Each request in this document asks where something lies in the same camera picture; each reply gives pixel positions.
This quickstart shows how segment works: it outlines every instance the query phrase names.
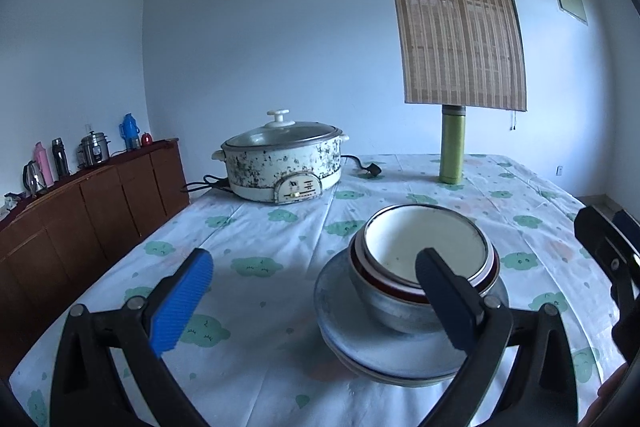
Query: stacked bowls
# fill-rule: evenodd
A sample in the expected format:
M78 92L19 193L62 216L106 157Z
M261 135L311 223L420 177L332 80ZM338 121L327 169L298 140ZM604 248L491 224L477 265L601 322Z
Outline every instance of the stacked bowls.
M442 329L415 276L417 253L429 247L481 296L498 280L498 255L467 217L432 204L383 208L348 248L351 282L372 318L402 333Z
M432 204L383 208L326 263L314 288L322 337L354 373L420 387L452 378L465 361L415 276L416 256L429 247L481 296L509 305L494 247L470 219Z

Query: tablecloth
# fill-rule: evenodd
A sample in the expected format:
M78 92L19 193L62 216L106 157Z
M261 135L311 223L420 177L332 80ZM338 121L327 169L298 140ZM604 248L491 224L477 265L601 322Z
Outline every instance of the tablecloth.
M212 426L415 426L448 383L406 389L356 377L324 345L312 303L322 266L375 211L437 203L475 220L494 243L511 306L553 302L570 340L580 416L622 357L610 339L617 308L609 282L577 242L581 203L503 156L465 157L459 185L438 183L437 155L376 155L370 178L347 160L321 198L287 206L212 190L135 247L79 299L91 311L148 295L194 247L214 260L214 277L177 347L162 358ZM10 378L37 425L49 422L50 383L66 313L34 344ZM508 348L472 425L487 419L513 363ZM113 350L140 418L157 425L122 353Z

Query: white wall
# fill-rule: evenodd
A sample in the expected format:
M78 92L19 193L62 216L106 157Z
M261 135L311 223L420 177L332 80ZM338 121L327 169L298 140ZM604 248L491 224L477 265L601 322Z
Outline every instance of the white wall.
M466 151L513 157L576 195L604 192L610 81L597 0L586 26L556 0L516 0L529 112L469 108ZM272 108L341 127L350 153L433 153L440 107L404 104L394 0L145 0L145 86L154 137L180 137L188 180ZM556 166L564 166L555 177Z
M148 129L142 5L0 0L0 195L24 190L22 166L38 141L50 153L61 137L75 168L85 123L108 135L111 152L124 148L118 124L126 113Z
M606 193L640 218L640 16L631 0L605 1L615 79L614 150Z

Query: metal bowl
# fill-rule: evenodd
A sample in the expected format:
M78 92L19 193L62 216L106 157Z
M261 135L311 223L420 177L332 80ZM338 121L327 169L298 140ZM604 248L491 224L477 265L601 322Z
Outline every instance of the metal bowl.
M359 265L355 252L351 250L349 254L349 277L351 283L353 283L367 312L374 320L401 333L433 333L442 329L442 324L424 293L422 294L423 302L409 300L407 295L402 296L395 292L394 295L390 294L388 288L381 289L379 286L374 285L371 279L367 280L366 272ZM495 268L486 286L482 289L476 287L480 296L493 293L498 282L499 271L500 262L496 260Z
M388 277L369 262L363 248L364 227L354 234L348 247L349 272L360 300L369 315L385 326L401 333L433 333L442 329L427 296L418 285L402 283ZM494 289L500 273L500 260L495 248L488 243L490 255L480 273L469 279L480 296Z

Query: window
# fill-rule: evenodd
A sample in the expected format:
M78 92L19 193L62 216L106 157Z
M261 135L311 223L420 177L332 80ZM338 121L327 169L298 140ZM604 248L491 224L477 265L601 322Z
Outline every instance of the window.
M396 0L407 103L526 110L513 0Z

